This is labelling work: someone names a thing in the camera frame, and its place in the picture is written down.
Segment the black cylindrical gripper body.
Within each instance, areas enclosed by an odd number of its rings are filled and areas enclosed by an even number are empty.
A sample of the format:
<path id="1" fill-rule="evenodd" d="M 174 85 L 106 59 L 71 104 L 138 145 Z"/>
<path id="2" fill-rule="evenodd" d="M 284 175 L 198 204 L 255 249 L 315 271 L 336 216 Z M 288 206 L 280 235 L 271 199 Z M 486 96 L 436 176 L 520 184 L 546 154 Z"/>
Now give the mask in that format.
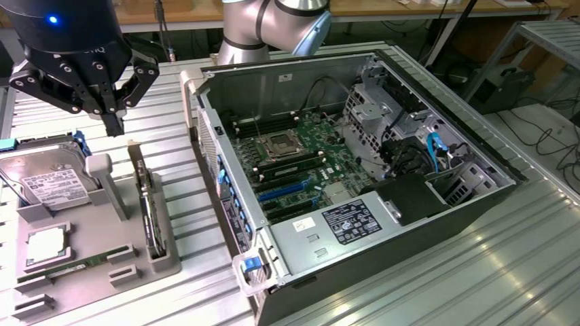
<path id="1" fill-rule="evenodd" d="M 94 63 L 104 66 L 115 83 L 132 58 L 123 39 L 111 1 L 3 1 L 2 9 L 24 44 L 28 62 L 43 72 L 72 85 L 72 65 L 83 82 L 102 82 Z"/>

